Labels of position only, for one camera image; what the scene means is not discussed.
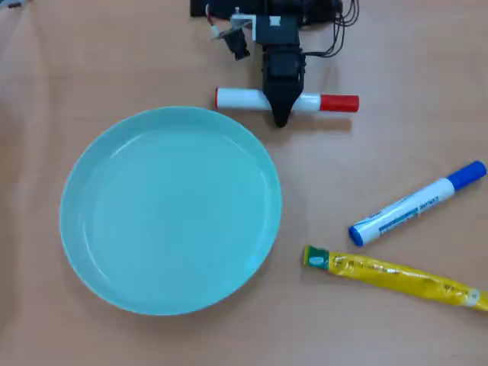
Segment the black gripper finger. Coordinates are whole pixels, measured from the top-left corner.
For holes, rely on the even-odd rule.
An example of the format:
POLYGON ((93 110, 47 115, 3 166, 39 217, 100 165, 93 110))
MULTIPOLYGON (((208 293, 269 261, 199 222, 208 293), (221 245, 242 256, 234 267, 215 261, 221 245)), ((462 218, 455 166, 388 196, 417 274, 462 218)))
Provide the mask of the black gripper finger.
POLYGON ((302 81, 266 81, 263 84, 276 127, 287 125, 294 103, 303 92, 302 81))

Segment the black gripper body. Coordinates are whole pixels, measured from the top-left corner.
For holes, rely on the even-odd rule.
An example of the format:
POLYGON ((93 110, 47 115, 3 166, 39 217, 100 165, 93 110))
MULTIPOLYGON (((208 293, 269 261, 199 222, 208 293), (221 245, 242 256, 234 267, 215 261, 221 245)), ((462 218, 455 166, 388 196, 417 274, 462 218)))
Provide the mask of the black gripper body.
POLYGON ((303 81, 305 61, 295 17, 258 15, 255 42, 262 47, 266 79, 303 81))

